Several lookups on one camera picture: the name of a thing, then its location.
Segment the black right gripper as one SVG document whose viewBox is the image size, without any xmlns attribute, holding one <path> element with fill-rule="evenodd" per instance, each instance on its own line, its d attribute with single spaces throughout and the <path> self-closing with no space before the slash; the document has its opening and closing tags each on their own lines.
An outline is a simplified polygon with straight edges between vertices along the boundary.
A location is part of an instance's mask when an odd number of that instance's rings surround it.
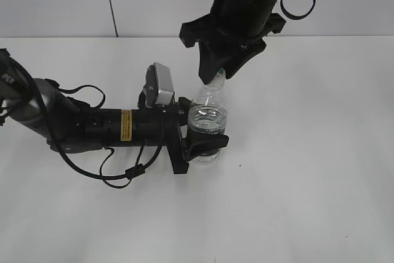
<svg viewBox="0 0 394 263">
<path fill-rule="evenodd" d="M 203 84 L 210 84 L 220 69 L 225 79 L 234 77 L 250 59 L 265 50 L 263 36 L 282 31 L 286 21 L 273 12 L 276 2 L 214 0 L 207 15 L 182 24 L 179 38 L 185 47 L 198 42 L 198 76 Z M 227 42 L 237 44 L 227 49 Z"/>
</svg>

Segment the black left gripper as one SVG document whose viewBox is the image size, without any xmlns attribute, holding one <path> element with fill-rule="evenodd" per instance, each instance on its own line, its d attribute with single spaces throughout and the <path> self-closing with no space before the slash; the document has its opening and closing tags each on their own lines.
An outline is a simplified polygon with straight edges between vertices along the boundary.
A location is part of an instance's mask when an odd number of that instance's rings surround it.
<svg viewBox="0 0 394 263">
<path fill-rule="evenodd" d="M 145 105 L 145 93 L 141 92 L 138 108 L 132 111 L 132 140 L 143 147 L 155 146 L 153 156 L 143 165 L 148 169 L 157 159 L 163 147 L 167 148 L 174 174 L 186 174 L 188 162 L 205 154 L 211 155 L 225 148 L 229 136 L 206 134 L 187 127 L 186 138 L 181 127 L 188 124 L 191 100 L 186 97 L 172 99 L 169 105 Z"/>
</svg>

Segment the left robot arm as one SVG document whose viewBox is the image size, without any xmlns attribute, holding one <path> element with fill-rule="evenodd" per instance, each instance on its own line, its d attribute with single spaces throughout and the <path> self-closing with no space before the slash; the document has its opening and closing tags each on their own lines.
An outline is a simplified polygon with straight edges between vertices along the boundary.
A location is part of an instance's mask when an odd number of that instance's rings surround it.
<svg viewBox="0 0 394 263">
<path fill-rule="evenodd" d="M 104 148 L 166 148 L 173 172 L 185 174 L 191 160 L 228 144 L 222 132 L 181 132 L 190 105 L 184 97 L 175 98 L 170 70 L 160 63 L 148 67 L 136 109 L 107 109 L 74 99 L 71 89 L 54 80 L 31 77 L 1 50 L 1 119 L 11 118 L 41 135 L 64 160 Z"/>
</svg>

